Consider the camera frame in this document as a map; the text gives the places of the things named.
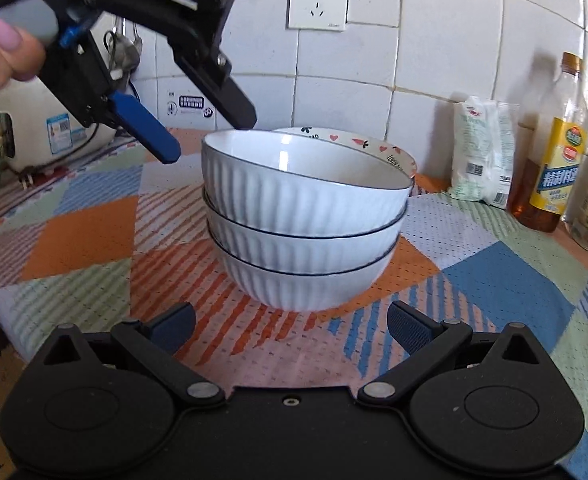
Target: pink fingernail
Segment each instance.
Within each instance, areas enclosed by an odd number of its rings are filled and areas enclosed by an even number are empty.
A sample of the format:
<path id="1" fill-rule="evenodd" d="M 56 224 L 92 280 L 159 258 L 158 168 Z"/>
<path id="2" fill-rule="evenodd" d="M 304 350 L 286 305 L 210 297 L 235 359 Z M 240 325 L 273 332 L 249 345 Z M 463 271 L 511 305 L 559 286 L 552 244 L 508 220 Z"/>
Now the pink fingernail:
<path id="1" fill-rule="evenodd" d="M 20 33 L 7 22 L 0 19 L 0 48 L 12 52 L 22 43 Z"/>

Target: screw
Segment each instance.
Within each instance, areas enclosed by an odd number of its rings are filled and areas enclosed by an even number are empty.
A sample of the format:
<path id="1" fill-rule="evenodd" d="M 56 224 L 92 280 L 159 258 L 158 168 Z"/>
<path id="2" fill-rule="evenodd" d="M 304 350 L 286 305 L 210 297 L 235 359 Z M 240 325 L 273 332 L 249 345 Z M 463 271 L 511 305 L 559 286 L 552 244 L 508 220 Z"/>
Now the screw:
<path id="1" fill-rule="evenodd" d="M 366 384 L 363 388 L 365 394 L 375 399 L 386 399 L 395 394 L 396 389 L 389 383 L 383 381 L 375 381 L 370 384 Z"/>
<path id="2" fill-rule="evenodd" d="M 201 383 L 194 383 L 187 388 L 187 395 L 196 399 L 211 399 L 218 395 L 220 388 L 214 383 L 207 383 L 205 381 Z"/>

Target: blue square patch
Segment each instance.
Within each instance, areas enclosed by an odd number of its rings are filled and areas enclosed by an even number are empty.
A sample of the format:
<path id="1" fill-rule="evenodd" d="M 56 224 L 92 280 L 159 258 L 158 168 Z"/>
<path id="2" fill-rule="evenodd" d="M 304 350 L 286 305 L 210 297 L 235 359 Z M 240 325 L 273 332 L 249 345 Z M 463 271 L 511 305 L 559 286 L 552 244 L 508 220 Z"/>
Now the blue square patch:
<path id="1" fill-rule="evenodd" d="M 80 174 L 71 181 L 54 215 L 59 216 L 136 195 L 141 173 L 142 165 L 126 170 Z"/>
<path id="2" fill-rule="evenodd" d="M 503 242 L 443 270 L 443 274 L 498 330 L 510 321 L 523 322 L 548 352 L 554 349 L 574 312 L 574 306 L 554 283 Z"/>

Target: bowl rim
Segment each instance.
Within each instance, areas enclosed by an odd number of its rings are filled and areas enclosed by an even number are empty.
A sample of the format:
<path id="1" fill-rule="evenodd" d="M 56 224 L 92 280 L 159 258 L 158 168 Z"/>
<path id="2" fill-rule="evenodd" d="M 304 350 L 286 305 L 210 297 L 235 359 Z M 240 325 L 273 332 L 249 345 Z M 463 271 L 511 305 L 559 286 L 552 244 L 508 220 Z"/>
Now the bowl rim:
<path id="1" fill-rule="evenodd" d="M 295 175 L 295 176 L 299 176 L 300 178 L 305 178 L 305 179 L 309 179 L 309 180 L 317 180 L 319 182 L 328 182 L 329 184 L 333 184 L 335 186 L 355 187 L 357 189 L 375 189 L 375 190 L 387 191 L 387 192 L 396 192 L 396 191 L 402 191 L 405 189 L 411 189 L 411 187 L 413 186 L 413 178 L 410 178 L 407 175 L 407 173 L 405 173 L 405 171 L 402 171 L 402 170 L 399 170 L 398 173 L 402 174 L 407 179 L 407 186 L 405 186 L 405 187 L 400 187 L 400 186 L 399 187 L 376 187 L 376 186 L 363 186 L 361 184 L 346 184 L 345 182 L 336 182 L 334 180 L 328 180 L 326 178 L 320 178 L 317 176 L 310 176 L 310 175 L 305 175 L 302 173 L 295 173 L 294 171 L 278 170 L 277 168 L 273 168 L 271 166 L 265 166 L 264 164 L 259 164 L 257 162 L 253 162 L 251 160 L 246 160 L 245 158 L 240 158 L 239 156 L 230 155 L 229 153 L 222 152 L 221 150 L 218 150 L 217 148 L 214 148 L 212 145 L 207 143 L 207 137 L 209 137 L 209 136 L 224 134 L 224 133 L 228 133 L 228 132 L 243 132 L 243 131 L 245 131 L 245 132 L 250 132 L 250 131 L 251 132 L 265 132 L 268 134 L 277 134 L 277 135 L 281 135 L 281 136 L 289 135 L 289 136 L 296 137 L 298 139 L 308 138 L 305 136 L 299 136 L 296 134 L 287 134 L 285 132 L 277 132 L 274 130 L 234 130 L 234 129 L 232 129 L 232 130 L 219 130 L 217 132 L 210 132 L 210 133 L 206 134 L 205 137 L 203 137 L 203 139 L 201 140 L 201 144 L 202 144 L 201 153 L 204 154 L 205 150 L 211 150 L 211 151 L 219 153 L 220 155 L 225 156 L 227 158 L 231 158 L 233 160 L 240 160 L 241 162 L 244 162 L 245 164 L 251 164 L 252 166 L 257 166 L 258 168 L 264 168 L 265 170 L 276 171 L 278 173 L 283 173 L 283 174 Z M 335 144 L 333 142 L 330 142 L 329 140 L 324 140 L 324 139 L 314 139 L 314 140 L 320 141 L 320 142 L 325 142 L 325 143 L 332 145 L 332 146 L 338 146 L 340 149 L 355 151 L 355 150 L 348 148 L 347 146 L 343 146 L 341 144 Z M 371 155 L 370 153 L 366 153 L 366 152 L 357 152 L 357 153 L 362 153 L 362 155 L 371 157 L 373 160 L 376 160 L 377 162 L 381 163 L 384 166 L 389 166 L 389 164 L 380 160 L 376 156 Z"/>
<path id="2" fill-rule="evenodd" d="M 240 222 L 232 220 L 231 218 L 227 218 L 218 209 L 216 209 L 216 206 L 214 206 L 209 195 L 207 194 L 207 190 L 205 189 L 205 186 L 203 186 L 202 198 L 203 198 L 203 202 L 205 202 L 206 208 L 208 208 L 212 213 L 214 213 L 216 216 L 222 218 L 225 221 L 228 221 L 234 225 L 238 225 L 239 227 L 242 227 L 244 229 L 254 231 L 256 233 L 261 233 L 264 235 L 271 235 L 271 236 L 276 236 L 276 237 L 282 237 L 282 238 L 294 238 L 296 240 L 349 240 L 351 238 L 358 238 L 361 236 L 373 235 L 375 233 L 378 233 L 380 231 L 384 231 L 385 229 L 388 229 L 388 228 L 394 226 L 398 222 L 403 221 L 405 219 L 405 216 L 407 215 L 407 210 L 409 209 L 409 200 L 407 200 L 405 202 L 405 205 L 403 206 L 403 209 L 401 210 L 401 212 L 391 222 L 388 222 L 384 226 L 379 227 L 377 229 L 372 229 L 370 231 L 365 231 L 363 233 L 356 233 L 353 235 L 343 235 L 343 236 L 302 236 L 302 235 L 272 233 L 271 231 L 264 231 L 263 229 L 258 229 L 256 227 L 249 227 L 248 225 L 241 224 Z"/>
<path id="3" fill-rule="evenodd" d="M 254 267 L 255 269 L 258 269 L 258 270 L 264 270 L 265 272 L 271 272 L 272 274 L 280 274 L 281 276 L 301 276 L 304 278 L 313 278 L 314 276 L 340 276 L 341 274 L 347 274 L 349 272 L 356 272 L 357 270 L 362 270 L 362 269 L 365 269 L 366 267 L 371 267 L 372 265 L 377 264 L 380 261 L 384 260 L 386 257 L 389 256 L 389 254 L 394 252 L 396 245 L 398 243 L 398 240 L 401 237 L 401 235 L 399 234 L 395 238 L 394 243 L 392 243 L 392 245 L 389 247 L 389 249 L 387 249 L 382 256 L 379 256 L 376 260 L 372 260 L 370 263 L 367 263 L 365 265 L 362 265 L 359 267 L 354 267 L 353 269 L 341 270 L 341 272 L 324 272 L 322 274 L 297 274 L 295 272 L 283 272 L 281 270 L 266 269 L 265 267 L 261 267 L 261 266 L 255 265 L 255 264 L 251 264 L 250 262 L 246 262 L 245 260 L 240 259 L 238 256 L 235 256 L 234 254 L 230 253 L 227 249 L 225 249 L 220 244 L 220 242 L 214 236 L 212 229 L 211 229 L 211 226 L 209 225 L 209 220 L 207 220 L 207 233 L 209 234 L 209 237 L 212 239 L 212 241 L 215 243 L 216 247 L 218 247 L 219 250 L 221 250 L 224 254 L 231 256 L 237 262 L 248 265 L 250 267 Z"/>

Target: bowl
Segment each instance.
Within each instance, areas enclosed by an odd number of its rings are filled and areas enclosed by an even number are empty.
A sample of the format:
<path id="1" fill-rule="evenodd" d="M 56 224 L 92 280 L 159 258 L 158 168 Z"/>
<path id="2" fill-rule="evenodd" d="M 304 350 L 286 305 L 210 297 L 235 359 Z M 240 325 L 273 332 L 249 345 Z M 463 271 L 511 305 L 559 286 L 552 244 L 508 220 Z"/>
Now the bowl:
<path id="1" fill-rule="evenodd" d="M 240 289 L 268 306 L 295 312 L 316 312 L 339 306 L 365 292 L 389 265 L 394 244 L 378 260 L 359 269 L 301 276 L 243 262 L 212 237 L 227 274 Z"/>
<path id="2" fill-rule="evenodd" d="M 332 274 L 378 260 L 398 238 L 407 205 L 391 223 L 369 233 L 336 238 L 277 235 L 223 217 L 203 191 L 213 237 L 236 258 L 267 270 L 292 274 Z"/>
<path id="3" fill-rule="evenodd" d="M 403 171 L 408 177 L 414 178 L 417 167 L 413 157 L 402 148 L 389 144 L 384 140 L 353 134 L 343 130 L 303 126 L 296 128 L 279 128 L 277 132 L 311 137 L 312 139 L 331 140 L 353 150 L 365 150 L 372 156 L 381 158 L 386 163 Z"/>
<path id="4" fill-rule="evenodd" d="M 203 139 L 205 190 L 216 210 L 274 234 L 343 237 L 392 222 L 412 180 L 368 153 L 331 140 L 260 130 Z"/>

